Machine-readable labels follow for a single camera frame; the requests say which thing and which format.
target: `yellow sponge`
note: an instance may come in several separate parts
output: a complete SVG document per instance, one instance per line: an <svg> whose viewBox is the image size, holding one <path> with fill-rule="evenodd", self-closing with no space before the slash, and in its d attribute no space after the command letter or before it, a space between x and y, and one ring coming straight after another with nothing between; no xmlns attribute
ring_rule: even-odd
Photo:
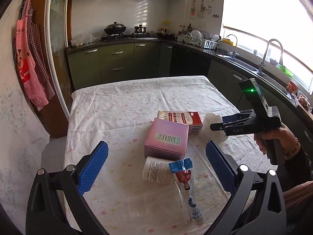
<svg viewBox="0 0 313 235"><path fill-rule="evenodd" d="M232 46L234 45L234 43L231 42L231 41L228 40L228 39L223 38L222 41L225 42L225 43L227 43L227 44L229 44L229 45L232 45Z"/></svg>

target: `window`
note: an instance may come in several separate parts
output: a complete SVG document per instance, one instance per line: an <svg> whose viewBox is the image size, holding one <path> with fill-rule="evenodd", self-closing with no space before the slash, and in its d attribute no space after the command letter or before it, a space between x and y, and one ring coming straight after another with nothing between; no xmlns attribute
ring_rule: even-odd
<svg viewBox="0 0 313 235"><path fill-rule="evenodd" d="M278 39L285 50L283 65L308 91L313 89L313 22L300 0L224 0L222 25L224 37L235 34L238 46L257 50L259 57L267 40ZM276 45L270 46L267 64L279 62Z"/></svg>

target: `faucet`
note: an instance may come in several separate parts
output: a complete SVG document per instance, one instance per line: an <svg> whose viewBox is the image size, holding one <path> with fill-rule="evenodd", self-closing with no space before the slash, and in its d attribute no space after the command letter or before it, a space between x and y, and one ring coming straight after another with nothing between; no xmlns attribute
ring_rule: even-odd
<svg viewBox="0 0 313 235"><path fill-rule="evenodd" d="M266 50L265 50L265 53L264 53L262 62L258 65L258 66L259 66L259 72L262 72L264 66L266 65L266 63L265 63L265 57L266 57L266 54L267 54L267 50L269 49L269 46L270 46L271 42L273 42L273 41L277 41L278 44L279 44L280 47L281 47L281 58L280 58L280 60L279 60L279 64L283 65L283 52L284 52L283 45L281 45L281 42L280 42L279 40L277 40L277 39L270 39L270 40L267 42Z"/></svg>
<svg viewBox="0 0 313 235"><path fill-rule="evenodd" d="M237 37L236 37L236 46L235 46L235 50L234 50L234 53L233 53L233 56L232 56L232 57L233 57L233 59L235 59L235 58L236 58L237 43L238 43L238 39L237 39Z"/></svg>

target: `floor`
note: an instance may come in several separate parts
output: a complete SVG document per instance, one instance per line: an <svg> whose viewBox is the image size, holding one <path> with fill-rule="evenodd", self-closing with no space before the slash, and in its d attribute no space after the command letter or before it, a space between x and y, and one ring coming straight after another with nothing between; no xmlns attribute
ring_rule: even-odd
<svg viewBox="0 0 313 235"><path fill-rule="evenodd" d="M66 137L60 139L50 138L49 144L41 155L41 168L47 172L63 170Z"/></svg>

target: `dish rack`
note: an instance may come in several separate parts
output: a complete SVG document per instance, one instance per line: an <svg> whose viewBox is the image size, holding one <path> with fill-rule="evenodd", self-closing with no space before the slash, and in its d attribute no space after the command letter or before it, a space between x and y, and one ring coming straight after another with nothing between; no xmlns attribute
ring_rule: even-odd
<svg viewBox="0 0 313 235"><path fill-rule="evenodd" d="M214 41L208 41L208 40L190 36L190 35L182 34L182 36L184 37L184 41L186 43L199 46L201 48L215 49L218 44L217 42L214 42Z"/></svg>

